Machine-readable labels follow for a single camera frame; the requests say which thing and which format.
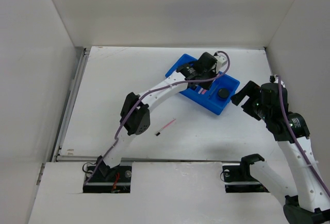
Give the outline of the black round compact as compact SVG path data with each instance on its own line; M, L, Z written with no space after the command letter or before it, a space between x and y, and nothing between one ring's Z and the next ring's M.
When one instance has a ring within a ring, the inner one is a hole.
M230 91L227 88L221 88L217 92L217 96L220 99L227 99L229 98L229 95L230 95Z

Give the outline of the checkered makeup pencil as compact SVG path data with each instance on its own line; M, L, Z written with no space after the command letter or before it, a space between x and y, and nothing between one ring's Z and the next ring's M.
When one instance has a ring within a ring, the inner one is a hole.
M210 94L208 95L208 99L211 98L211 96L213 95L213 93L217 90L217 87L215 87L211 92Z

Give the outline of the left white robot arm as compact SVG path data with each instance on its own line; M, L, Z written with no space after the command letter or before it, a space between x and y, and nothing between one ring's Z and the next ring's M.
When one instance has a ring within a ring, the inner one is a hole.
M173 95L198 86L208 90L219 78L220 69L228 64L228 55L218 51L203 53L199 59L179 65L173 73L155 87L140 94L133 92L126 96L114 143L103 156L97 159L97 174L104 181L115 176L123 153L133 139L145 132L151 124L151 112Z

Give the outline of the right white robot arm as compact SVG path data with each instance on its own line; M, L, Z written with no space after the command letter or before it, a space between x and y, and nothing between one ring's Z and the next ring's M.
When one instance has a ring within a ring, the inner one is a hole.
M249 81L230 99L256 120L262 120L282 150L294 184L289 185L259 154L241 158L242 178L259 181L277 199L289 223L329 221L329 189L320 176L302 115L289 111L288 92L280 79L263 85Z

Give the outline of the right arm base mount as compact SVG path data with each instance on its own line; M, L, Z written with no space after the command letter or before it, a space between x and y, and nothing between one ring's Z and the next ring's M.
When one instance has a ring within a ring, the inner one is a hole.
M223 163L220 178L226 193L268 193L259 181L243 173L240 163Z

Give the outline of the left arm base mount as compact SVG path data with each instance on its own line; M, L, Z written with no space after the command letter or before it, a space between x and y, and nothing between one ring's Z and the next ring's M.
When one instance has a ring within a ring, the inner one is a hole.
M132 177L132 162L124 162L114 171L109 179L103 177L99 169L90 181L82 186L83 193L107 193L128 194L130 193Z

